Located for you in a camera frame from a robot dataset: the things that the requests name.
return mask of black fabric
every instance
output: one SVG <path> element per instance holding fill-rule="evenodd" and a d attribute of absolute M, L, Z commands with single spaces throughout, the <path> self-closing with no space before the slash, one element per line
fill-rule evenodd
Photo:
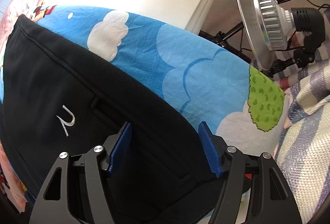
<path fill-rule="evenodd" d="M 4 93 L 0 139 L 34 197 L 60 152 L 86 153 L 128 121 L 130 148 L 108 180 L 122 223 L 164 223 L 170 214 L 169 223 L 190 224 L 215 206 L 222 180 L 193 127 L 111 63 L 25 16 L 7 42 Z M 58 117 L 72 117 L 63 105 L 75 116 L 68 137 Z"/>

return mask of silver screw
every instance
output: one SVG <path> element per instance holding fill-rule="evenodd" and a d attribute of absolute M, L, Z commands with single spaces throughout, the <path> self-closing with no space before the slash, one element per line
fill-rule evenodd
<path fill-rule="evenodd" d="M 234 153 L 234 152 L 236 152 L 236 148 L 233 147 L 233 146 L 229 146 L 229 147 L 227 148 L 227 151 L 228 151 L 228 152 L 231 152 L 231 153 Z"/>
<path fill-rule="evenodd" d="M 93 151 L 95 152 L 101 152 L 103 150 L 103 147 L 101 145 L 95 146 Z"/>
<path fill-rule="evenodd" d="M 67 156 L 68 156 L 68 153 L 65 151 L 60 154 L 61 159 L 65 159 Z"/>
<path fill-rule="evenodd" d="M 270 159 L 272 156 L 270 155 L 270 153 L 268 153 L 268 152 L 264 152 L 263 154 L 262 154 L 262 156 L 264 157 L 264 158 L 266 158 L 266 159 Z"/>

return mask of white cloud print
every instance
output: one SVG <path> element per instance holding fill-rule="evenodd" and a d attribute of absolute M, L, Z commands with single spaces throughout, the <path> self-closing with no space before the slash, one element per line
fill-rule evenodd
<path fill-rule="evenodd" d="M 90 51 L 107 61 L 112 61 L 117 55 L 117 47 L 128 33 L 128 13 L 118 10 L 108 12 L 103 21 L 97 23 L 87 39 Z"/>
<path fill-rule="evenodd" d="M 233 112 L 220 122 L 216 135 L 223 137 L 228 145 L 237 147 L 245 154 L 255 156 L 259 156 L 262 152 L 273 154 L 288 114 L 288 107 L 289 98 L 285 95 L 283 112 L 278 124 L 270 131 L 264 132 L 252 122 L 246 101 L 242 112 Z"/>

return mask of white embroidered logo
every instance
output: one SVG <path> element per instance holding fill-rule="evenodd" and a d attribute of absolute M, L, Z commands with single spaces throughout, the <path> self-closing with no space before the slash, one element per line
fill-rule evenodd
<path fill-rule="evenodd" d="M 65 109 L 72 116 L 72 121 L 70 123 L 67 123 L 63 119 L 61 119 L 60 117 L 58 117 L 56 115 L 56 117 L 59 118 L 59 120 L 60 120 L 60 122 L 61 122 L 61 124 L 63 126 L 63 129 L 64 129 L 64 132 L 65 132 L 66 136 L 68 137 L 69 134 L 68 134 L 68 131 L 65 128 L 65 125 L 66 126 L 73 126 L 75 124 L 75 115 L 73 115 L 73 113 L 70 110 L 68 110 L 66 106 L 63 105 L 62 108 Z"/>

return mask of ribbed blue pad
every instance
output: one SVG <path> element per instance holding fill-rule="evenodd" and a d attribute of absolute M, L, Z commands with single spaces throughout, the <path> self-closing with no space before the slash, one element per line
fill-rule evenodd
<path fill-rule="evenodd" d="M 132 125 L 128 123 L 123 130 L 120 138 L 110 154 L 110 167 L 108 169 L 109 174 L 113 174 L 119 168 L 121 161 L 123 160 L 125 153 L 128 149 L 129 143 L 132 139 Z"/>
<path fill-rule="evenodd" d="M 220 177 L 222 175 L 220 155 L 203 123 L 198 126 L 198 136 L 212 173 Z"/>

